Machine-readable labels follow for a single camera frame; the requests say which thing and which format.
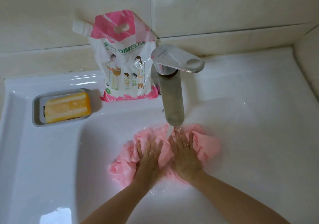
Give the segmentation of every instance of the cartoon child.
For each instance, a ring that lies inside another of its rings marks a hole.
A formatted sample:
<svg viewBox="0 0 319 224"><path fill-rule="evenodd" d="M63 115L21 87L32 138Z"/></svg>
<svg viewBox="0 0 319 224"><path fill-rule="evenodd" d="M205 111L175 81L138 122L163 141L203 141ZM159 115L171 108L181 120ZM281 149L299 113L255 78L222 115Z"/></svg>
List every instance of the cartoon child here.
<svg viewBox="0 0 319 224"><path fill-rule="evenodd" d="M124 73L124 82L126 85L126 89L129 89L129 84L130 84L129 73Z"/></svg>
<svg viewBox="0 0 319 224"><path fill-rule="evenodd" d="M133 73L132 74L132 86L134 87L135 85L136 85L136 77L137 77L138 75L136 74L136 73Z"/></svg>
<svg viewBox="0 0 319 224"><path fill-rule="evenodd" d="M119 90L118 84L117 84L117 76L121 74L121 68L117 66L117 63L115 62L116 55L112 54L110 57L110 62L107 65L107 68L109 70L109 77L111 77L111 72L113 73L112 77L112 89L114 90Z"/></svg>
<svg viewBox="0 0 319 224"><path fill-rule="evenodd" d="M140 56L136 56L138 60L138 89L143 88L144 89L144 81L143 81L143 76L144 76L144 71L143 71L143 62Z"/></svg>

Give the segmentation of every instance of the forearm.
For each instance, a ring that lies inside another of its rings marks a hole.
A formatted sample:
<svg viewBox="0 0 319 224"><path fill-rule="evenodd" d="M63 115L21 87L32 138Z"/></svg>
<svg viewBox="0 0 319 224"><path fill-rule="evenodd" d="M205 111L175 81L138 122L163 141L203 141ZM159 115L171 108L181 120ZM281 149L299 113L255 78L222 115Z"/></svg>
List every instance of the forearm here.
<svg viewBox="0 0 319 224"><path fill-rule="evenodd" d="M81 224L125 224L147 192L132 182L90 214Z"/></svg>
<svg viewBox="0 0 319 224"><path fill-rule="evenodd" d="M191 184L213 203L229 224L289 224L261 202L203 171Z"/></svg>

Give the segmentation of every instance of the faucet handle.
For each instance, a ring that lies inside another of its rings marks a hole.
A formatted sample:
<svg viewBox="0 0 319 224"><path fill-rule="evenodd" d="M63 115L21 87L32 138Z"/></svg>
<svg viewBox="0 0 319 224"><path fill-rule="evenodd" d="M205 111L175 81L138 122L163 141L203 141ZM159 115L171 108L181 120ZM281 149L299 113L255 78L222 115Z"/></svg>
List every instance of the faucet handle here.
<svg viewBox="0 0 319 224"><path fill-rule="evenodd" d="M205 66L205 61L201 58L169 44L155 48L151 53L151 58L157 72L161 75L172 74L176 71L174 69L198 73Z"/></svg>

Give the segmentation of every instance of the dimeijia logo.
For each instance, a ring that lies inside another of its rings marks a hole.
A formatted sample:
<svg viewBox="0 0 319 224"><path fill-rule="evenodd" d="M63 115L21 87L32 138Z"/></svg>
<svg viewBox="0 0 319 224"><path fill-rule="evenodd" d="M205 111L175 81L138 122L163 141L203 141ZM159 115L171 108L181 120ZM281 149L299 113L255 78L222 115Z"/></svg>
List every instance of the dimeijia logo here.
<svg viewBox="0 0 319 224"><path fill-rule="evenodd" d="M133 51L134 49L137 49L139 48L141 45L144 45L146 41L143 41L143 42L139 42L139 43L135 43L125 49L115 49L114 47L112 47L110 44L108 43L104 43L104 46L106 49L111 49L113 51L116 52L116 50L118 50L118 52L122 53L122 54L126 54L126 53L129 53L130 51Z"/></svg>

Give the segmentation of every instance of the pink towel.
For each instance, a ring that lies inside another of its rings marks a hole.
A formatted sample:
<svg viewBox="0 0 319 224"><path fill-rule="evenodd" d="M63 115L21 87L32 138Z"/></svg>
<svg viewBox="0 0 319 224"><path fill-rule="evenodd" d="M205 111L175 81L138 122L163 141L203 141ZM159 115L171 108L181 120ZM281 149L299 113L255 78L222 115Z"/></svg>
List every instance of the pink towel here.
<svg viewBox="0 0 319 224"><path fill-rule="evenodd" d="M148 135L156 136L156 143L158 144L163 140L163 147L159 156L159 167L166 166L171 158L174 157L174 153L171 150L169 141L166 139L168 125L161 128L147 128L139 131L134 135L134 140L130 140L125 143L121 149L120 154L116 160L111 163L107 170L112 175L112 179L116 181L122 189L127 187L133 180L136 172L136 163L139 161L138 152L136 148L137 140L141 141L142 152L145 150L145 144L147 142ZM208 159L214 157L220 152L219 140L215 137L205 135L204 129L198 125L189 125L183 127L186 137L188 139L189 132L192 131L194 134L193 148L197 152L198 159L205 164ZM167 167L167 177L171 180L182 181L176 172L170 167Z"/></svg>

